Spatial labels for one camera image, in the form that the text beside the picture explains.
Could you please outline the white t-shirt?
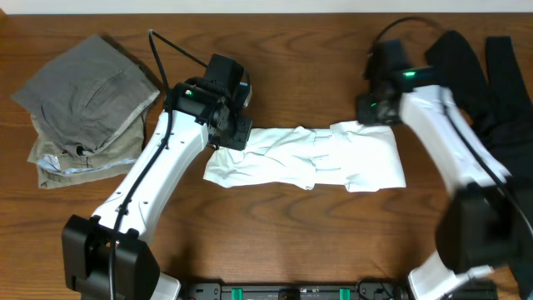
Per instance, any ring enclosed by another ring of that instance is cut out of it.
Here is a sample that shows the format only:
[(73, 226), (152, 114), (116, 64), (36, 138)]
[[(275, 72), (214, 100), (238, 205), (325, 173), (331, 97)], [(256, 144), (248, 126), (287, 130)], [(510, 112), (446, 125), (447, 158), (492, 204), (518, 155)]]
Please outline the white t-shirt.
[(254, 128), (244, 150), (216, 150), (203, 178), (224, 188), (274, 182), (312, 190), (328, 184), (349, 193), (406, 186), (391, 128), (356, 121), (326, 129)]

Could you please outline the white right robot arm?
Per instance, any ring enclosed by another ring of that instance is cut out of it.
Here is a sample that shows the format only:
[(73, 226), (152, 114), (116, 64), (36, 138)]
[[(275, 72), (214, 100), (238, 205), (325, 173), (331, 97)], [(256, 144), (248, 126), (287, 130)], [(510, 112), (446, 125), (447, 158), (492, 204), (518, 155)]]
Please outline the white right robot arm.
[(532, 264), (532, 184), (512, 177), (482, 145), (432, 67), (412, 67), (399, 40), (374, 42), (356, 99), (365, 126), (407, 125), (446, 185), (436, 249), (413, 269), (404, 299), (449, 299), (505, 265)]

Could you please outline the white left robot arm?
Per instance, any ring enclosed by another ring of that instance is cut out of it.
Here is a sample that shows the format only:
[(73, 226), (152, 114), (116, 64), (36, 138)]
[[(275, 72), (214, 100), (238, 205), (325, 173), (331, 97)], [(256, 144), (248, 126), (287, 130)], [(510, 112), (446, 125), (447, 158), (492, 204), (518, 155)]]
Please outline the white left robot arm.
[(252, 95), (237, 61), (212, 55), (201, 77), (178, 83), (132, 169), (90, 218), (71, 216), (62, 231), (66, 285), (83, 299), (176, 299), (178, 279), (150, 249), (159, 218), (182, 175), (207, 146), (243, 150)]

